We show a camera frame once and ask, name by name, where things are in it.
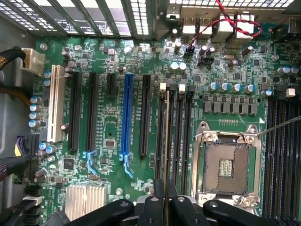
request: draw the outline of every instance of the motherboard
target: motherboard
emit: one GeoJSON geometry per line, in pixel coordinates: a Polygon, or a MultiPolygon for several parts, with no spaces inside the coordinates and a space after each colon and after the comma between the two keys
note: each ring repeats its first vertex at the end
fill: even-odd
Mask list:
{"type": "Polygon", "coordinates": [[[268,98],[299,92],[300,44],[266,35],[239,49],[199,40],[191,54],[189,46],[178,38],[38,40],[44,74],[35,76],[29,125],[40,135],[31,183],[43,189],[42,222],[57,210],[76,219],[75,206],[89,213],[83,199],[136,202],[163,177],[200,205],[219,197],[265,214],[264,185],[277,183],[265,179],[266,165],[275,166],[266,136],[254,134],[267,128],[268,98]]]}

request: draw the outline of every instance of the white pci slot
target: white pci slot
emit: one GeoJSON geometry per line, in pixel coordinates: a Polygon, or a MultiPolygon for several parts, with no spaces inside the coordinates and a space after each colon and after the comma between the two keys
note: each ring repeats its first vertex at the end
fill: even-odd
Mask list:
{"type": "Polygon", "coordinates": [[[65,78],[63,77],[64,68],[52,65],[51,83],[48,111],[48,142],[62,141],[61,125],[63,123],[63,105],[65,78]]]}

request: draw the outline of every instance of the silver heatsink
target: silver heatsink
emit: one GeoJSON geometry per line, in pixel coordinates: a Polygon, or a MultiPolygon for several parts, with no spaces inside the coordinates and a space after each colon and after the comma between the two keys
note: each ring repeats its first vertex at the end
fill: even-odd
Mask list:
{"type": "Polygon", "coordinates": [[[92,185],[69,185],[65,213],[70,221],[80,218],[107,203],[107,188],[92,185]]]}

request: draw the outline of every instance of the green circuit board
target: green circuit board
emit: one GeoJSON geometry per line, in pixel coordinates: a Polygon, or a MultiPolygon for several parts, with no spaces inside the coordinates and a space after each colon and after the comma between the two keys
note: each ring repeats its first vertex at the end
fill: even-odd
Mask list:
{"type": "MultiPolygon", "coordinates": [[[[275,44],[267,39],[255,40],[246,44],[242,49],[226,49],[224,43],[212,43],[215,47],[214,63],[211,66],[198,66],[198,48],[204,44],[197,44],[195,55],[191,58],[184,58],[184,50],[187,45],[182,44],[178,53],[174,52],[175,40],[167,39],[161,42],[138,42],[132,40],[101,40],[84,38],[42,38],[37,42],[36,50],[45,54],[45,71],[50,71],[52,65],[63,65],[62,50],[68,48],[75,62],[76,71],[83,75],[81,87],[81,112],[80,112],[80,130],[79,130],[79,150],[71,151],[68,149],[68,136],[63,133],[63,141],[55,144],[58,150],[54,154],[55,160],[49,162],[47,158],[40,161],[40,168],[46,168],[48,171],[47,179],[41,183],[43,191],[43,218],[45,222],[56,210],[63,209],[65,203],[66,187],[70,184],[96,184],[108,187],[107,202],[120,198],[126,198],[136,201],[139,196],[151,194],[153,192],[153,179],[155,177],[155,166],[151,155],[156,155],[157,134],[158,134],[158,111],[159,97],[158,88],[154,86],[155,80],[160,84],[185,84],[195,86],[195,92],[191,105],[191,123],[189,125],[189,158],[187,172],[186,195],[190,195],[191,190],[191,164],[193,154],[193,140],[198,130],[199,124],[206,121],[211,130],[244,132],[249,124],[257,126],[259,131],[266,129],[267,101],[261,95],[261,84],[266,83],[273,90],[276,83],[288,84],[289,77],[277,75],[277,69],[283,65],[294,65],[298,59],[298,44],[275,44]],[[40,44],[46,43],[48,48],[43,51],[40,44]],[[241,52],[247,46],[253,46],[254,51],[247,56],[242,56],[241,52]],[[259,49],[265,47],[264,53],[259,49]],[[124,48],[130,47],[130,53],[125,53],[124,48]],[[111,54],[105,53],[104,49],[113,50],[111,54]],[[271,58],[273,54],[278,54],[280,59],[274,62],[271,58]],[[229,61],[224,59],[225,55],[234,55],[239,60],[238,66],[228,67],[229,61]],[[171,63],[185,63],[186,70],[170,70],[171,63]],[[89,102],[89,73],[99,74],[99,93],[98,110],[96,123],[96,150],[97,156],[94,158],[94,169],[98,174],[98,179],[91,177],[91,172],[87,169],[86,160],[83,159],[83,152],[86,151],[86,134],[88,120],[88,102],[89,102]],[[114,73],[117,76],[117,94],[116,97],[107,96],[107,73],[114,73]],[[134,78],[133,110],[131,121],[130,169],[133,171],[133,178],[130,178],[124,171],[122,161],[119,160],[120,141],[122,136],[122,110],[123,110],[123,89],[125,73],[132,73],[134,78]],[[147,155],[143,158],[139,156],[139,139],[141,123],[141,105],[142,105],[142,85],[143,76],[151,75],[151,97],[150,97],[150,127],[148,133],[147,155]],[[233,93],[230,90],[212,92],[209,86],[212,82],[228,83],[230,86],[239,83],[244,88],[246,85],[253,84],[255,90],[252,94],[246,94],[244,90],[233,93]],[[223,113],[217,108],[209,111],[204,110],[205,102],[215,103],[238,103],[239,105],[255,105],[256,112],[250,113],[223,113]],[[114,140],[115,146],[107,148],[106,140],[114,140]],[[64,159],[72,159],[72,167],[64,165],[64,159]],[[57,187],[55,177],[63,177],[63,186],[57,187]]],[[[34,83],[34,95],[42,96],[45,78],[36,76],[34,83]]],[[[68,79],[66,79],[64,92],[63,122],[68,123],[70,119],[70,98],[71,88],[68,79]]],[[[42,121],[46,122],[48,118],[48,108],[42,109],[42,121]]],[[[185,111],[181,122],[185,121],[185,111]]],[[[170,119],[172,145],[171,153],[174,147],[174,134],[176,126],[176,113],[170,119]]],[[[181,130],[181,144],[183,144],[184,126],[181,130]]],[[[33,129],[33,133],[40,133],[42,129],[33,129]]],[[[261,176],[260,191],[263,188],[264,172],[264,145],[261,151],[261,176]]],[[[204,164],[204,156],[201,156],[200,164],[204,164]]],[[[255,155],[251,152],[249,155],[248,168],[248,191],[253,189],[255,155]]],[[[181,170],[178,171],[179,177],[182,176],[181,170]]],[[[202,181],[202,170],[199,174],[199,181],[202,181]]],[[[181,180],[178,180],[177,187],[180,189],[181,180]]],[[[256,208],[261,214],[261,203],[256,208]]]]}

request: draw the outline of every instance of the blue pcie slot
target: blue pcie slot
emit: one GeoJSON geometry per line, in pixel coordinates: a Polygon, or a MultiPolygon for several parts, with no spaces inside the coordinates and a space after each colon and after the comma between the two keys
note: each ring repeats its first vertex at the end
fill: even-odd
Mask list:
{"type": "Polygon", "coordinates": [[[124,83],[122,133],[121,133],[121,147],[119,153],[119,160],[123,161],[124,171],[131,178],[133,178],[133,173],[129,168],[129,159],[131,158],[130,140],[131,140],[132,109],[133,109],[133,91],[134,91],[134,75],[126,74],[125,83],[124,83]]]}

